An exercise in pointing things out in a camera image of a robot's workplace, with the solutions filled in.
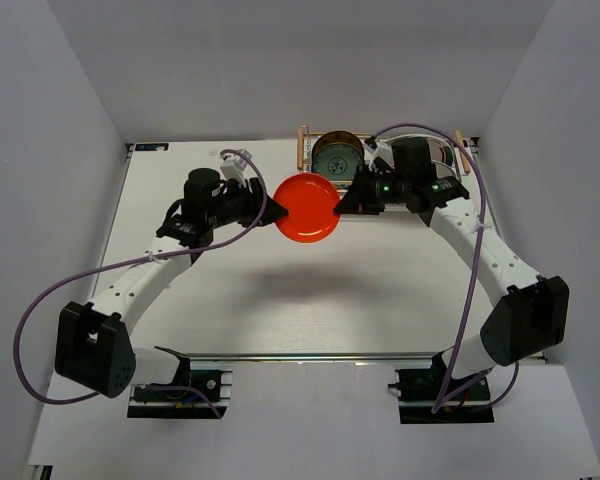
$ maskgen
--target wall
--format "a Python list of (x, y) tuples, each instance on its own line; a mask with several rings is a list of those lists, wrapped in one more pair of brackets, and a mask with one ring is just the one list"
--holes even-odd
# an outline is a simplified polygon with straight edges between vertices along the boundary
[[(0, 479), (20, 478), (40, 411), (15, 375), (16, 323), (46, 286), (99, 260), (124, 152), (47, 3), (0, 0)], [(88, 286), (53, 296), (25, 330), (40, 390), (59, 308)]]
[(551, 0), (49, 0), (126, 141), (482, 132)]
[(513, 247), (571, 287), (565, 363), (600, 459), (600, 0), (557, 0), (482, 141)]

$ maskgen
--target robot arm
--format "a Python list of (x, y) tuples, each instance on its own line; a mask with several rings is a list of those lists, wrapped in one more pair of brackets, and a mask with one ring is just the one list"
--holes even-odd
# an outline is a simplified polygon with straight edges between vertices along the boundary
[[(374, 145), (370, 139), (369, 146)], [(388, 154), (387, 149), (378, 148), (378, 152)], [(482, 225), (469, 192), (454, 177), (437, 178), (424, 139), (396, 140), (390, 154), (393, 167), (375, 154), (372, 170), (359, 167), (335, 213), (378, 215), (387, 204), (405, 204), (471, 268)], [(488, 227), (483, 233), (478, 281), (494, 309), (480, 333), (460, 346), (452, 372), (459, 384), (475, 373), (510, 365), (557, 345), (564, 337), (567, 285), (560, 277), (542, 277)], [(450, 358), (451, 349), (433, 357), (434, 378), (444, 377)]]
[[(130, 335), (153, 301), (201, 253), (185, 252), (207, 247), (213, 231), (237, 222), (250, 225), (263, 201), (257, 178), (244, 180), (235, 158), (225, 159), (221, 170), (193, 170), (178, 200), (156, 233), (146, 263), (132, 266), (84, 305), (70, 302), (60, 313), (55, 370), (109, 398), (129, 384), (170, 384), (187, 360), (167, 349), (133, 348)], [(288, 211), (267, 197), (258, 226), (269, 225)], [(163, 255), (183, 252), (182, 255)]]

